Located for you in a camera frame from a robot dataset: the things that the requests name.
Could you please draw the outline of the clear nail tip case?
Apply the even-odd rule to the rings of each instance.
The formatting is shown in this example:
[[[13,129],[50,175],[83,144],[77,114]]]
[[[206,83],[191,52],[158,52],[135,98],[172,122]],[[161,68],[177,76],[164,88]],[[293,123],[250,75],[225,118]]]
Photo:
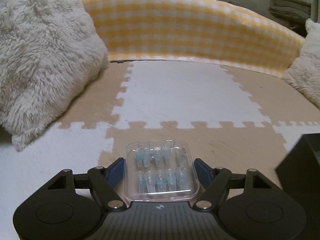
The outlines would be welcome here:
[[[191,200],[200,184],[186,142],[133,142],[125,149],[124,195],[129,201]]]

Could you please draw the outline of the black cardboard box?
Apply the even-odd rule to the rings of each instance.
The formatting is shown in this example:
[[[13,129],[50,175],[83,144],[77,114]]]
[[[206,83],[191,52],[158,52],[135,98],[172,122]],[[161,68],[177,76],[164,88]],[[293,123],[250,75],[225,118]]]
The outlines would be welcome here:
[[[276,168],[283,190],[305,210],[299,239],[319,239],[319,134],[303,134]]]

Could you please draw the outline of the left fluffy white pillow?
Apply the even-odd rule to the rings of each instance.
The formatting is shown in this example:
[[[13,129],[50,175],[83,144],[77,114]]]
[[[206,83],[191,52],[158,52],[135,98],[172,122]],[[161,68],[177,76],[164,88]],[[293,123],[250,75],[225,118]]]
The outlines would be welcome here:
[[[23,150],[108,64],[81,0],[1,0],[1,126]]]

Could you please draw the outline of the fluffy white pillow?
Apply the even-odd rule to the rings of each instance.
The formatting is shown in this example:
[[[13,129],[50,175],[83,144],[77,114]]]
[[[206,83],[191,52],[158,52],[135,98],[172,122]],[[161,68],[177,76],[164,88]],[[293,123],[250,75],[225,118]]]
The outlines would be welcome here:
[[[319,23],[308,19],[305,27],[307,31],[305,43],[282,79],[319,107]]]
[[[108,64],[81,0],[1,0],[1,126],[23,150]]]

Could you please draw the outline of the right fluffy white pillow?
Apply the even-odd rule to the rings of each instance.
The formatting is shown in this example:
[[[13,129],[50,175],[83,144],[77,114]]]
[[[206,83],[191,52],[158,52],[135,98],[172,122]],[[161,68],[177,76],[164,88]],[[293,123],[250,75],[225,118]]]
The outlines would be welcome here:
[[[319,107],[319,23],[308,19],[305,27],[307,31],[305,43],[282,79]]]

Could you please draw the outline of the yellow gingham cushion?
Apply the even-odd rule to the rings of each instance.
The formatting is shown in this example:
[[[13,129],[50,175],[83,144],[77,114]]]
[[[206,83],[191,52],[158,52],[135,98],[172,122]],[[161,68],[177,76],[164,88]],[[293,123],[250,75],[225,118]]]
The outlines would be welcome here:
[[[217,0],[81,0],[111,61],[220,64],[280,77],[305,40],[251,10]]]

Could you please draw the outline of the folded grey blankets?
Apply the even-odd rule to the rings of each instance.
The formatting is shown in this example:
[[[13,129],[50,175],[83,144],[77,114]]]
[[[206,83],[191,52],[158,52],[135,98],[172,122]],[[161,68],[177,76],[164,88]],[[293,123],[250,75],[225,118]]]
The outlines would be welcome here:
[[[302,0],[270,0],[268,12],[282,25],[306,37],[305,22],[311,16],[311,3]]]

